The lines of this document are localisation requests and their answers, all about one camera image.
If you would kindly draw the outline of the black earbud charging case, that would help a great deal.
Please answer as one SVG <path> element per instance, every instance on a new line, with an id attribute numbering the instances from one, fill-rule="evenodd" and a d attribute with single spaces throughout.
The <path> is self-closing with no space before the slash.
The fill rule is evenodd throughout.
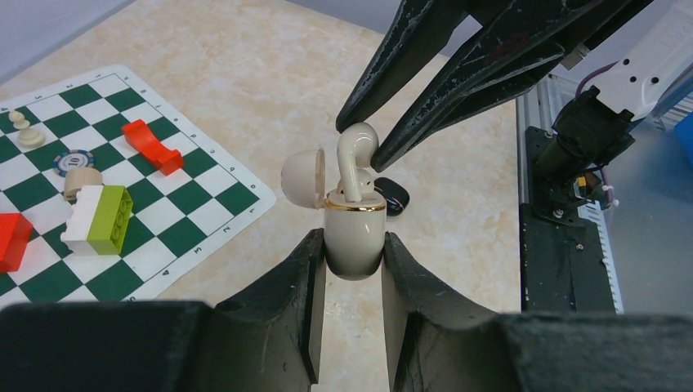
<path id="1" fill-rule="evenodd" d="M 387 202 L 387 216 L 401 215 L 410 202 L 408 191 L 387 177 L 379 177 L 374 180 L 374 188 Z"/>

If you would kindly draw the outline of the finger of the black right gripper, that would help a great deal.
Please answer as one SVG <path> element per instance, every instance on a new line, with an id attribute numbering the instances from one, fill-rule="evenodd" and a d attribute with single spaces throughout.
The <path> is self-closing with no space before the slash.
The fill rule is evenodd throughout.
<path id="1" fill-rule="evenodd" d="M 432 134 L 528 92 L 579 46 L 594 48 L 643 1 L 479 1 L 481 28 L 449 58 L 374 153 L 382 172 Z"/>
<path id="2" fill-rule="evenodd" d="M 342 133 L 377 112 L 480 8 L 479 1 L 402 1 L 389 30 L 337 115 L 336 130 Z"/>

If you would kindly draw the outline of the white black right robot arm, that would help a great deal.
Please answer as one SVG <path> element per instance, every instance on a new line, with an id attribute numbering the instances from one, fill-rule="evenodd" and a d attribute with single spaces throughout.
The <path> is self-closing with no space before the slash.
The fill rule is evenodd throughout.
<path id="1" fill-rule="evenodd" d="M 336 119 L 364 122 L 404 87 L 468 17 L 466 40 L 368 160 L 382 172 L 432 136 L 531 90 L 579 47 L 594 48 L 646 7 L 644 1 L 403 1 Z M 558 114 L 557 138 L 535 170 L 555 184 L 608 165 L 631 130 L 692 63 L 692 4 L 673 1 L 622 59 Z"/>

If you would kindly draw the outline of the white earbud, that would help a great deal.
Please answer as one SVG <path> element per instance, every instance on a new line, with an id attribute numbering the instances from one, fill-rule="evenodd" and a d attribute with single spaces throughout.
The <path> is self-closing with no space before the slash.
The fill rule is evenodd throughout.
<path id="1" fill-rule="evenodd" d="M 365 122 L 352 124 L 339 136 L 337 161 L 347 203 L 362 200 L 357 169 L 370 166 L 371 158 L 378 146 L 377 132 Z"/>
<path id="2" fill-rule="evenodd" d="M 366 194 L 373 193 L 374 183 L 372 174 L 364 168 L 358 168 L 356 175 L 358 180 L 358 189 L 361 195 L 365 196 Z"/>

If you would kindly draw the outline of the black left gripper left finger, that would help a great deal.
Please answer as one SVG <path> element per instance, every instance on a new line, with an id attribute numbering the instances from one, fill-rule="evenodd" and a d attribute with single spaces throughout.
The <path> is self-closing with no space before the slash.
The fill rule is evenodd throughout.
<path id="1" fill-rule="evenodd" d="M 322 229 L 216 305 L 56 302 L 1 312 L 4 391 L 308 391 L 319 380 Z"/>

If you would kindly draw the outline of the white earbud charging case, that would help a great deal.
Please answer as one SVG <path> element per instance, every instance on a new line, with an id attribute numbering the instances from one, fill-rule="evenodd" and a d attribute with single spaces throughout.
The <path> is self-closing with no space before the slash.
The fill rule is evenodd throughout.
<path id="1" fill-rule="evenodd" d="M 374 190 L 356 203 L 345 200 L 342 182 L 325 190 L 325 154 L 314 149 L 290 155 L 281 170 L 281 188 L 294 205 L 324 212 L 324 242 L 329 269 L 357 281 L 374 274 L 385 240 L 386 200 Z"/>

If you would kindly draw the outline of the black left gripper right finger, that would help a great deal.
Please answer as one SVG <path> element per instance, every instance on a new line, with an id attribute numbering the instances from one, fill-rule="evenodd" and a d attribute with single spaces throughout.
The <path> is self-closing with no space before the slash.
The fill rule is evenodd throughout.
<path id="1" fill-rule="evenodd" d="M 396 234 L 382 250 L 392 391 L 689 391 L 692 321 L 662 315 L 500 314 L 420 265 Z"/>

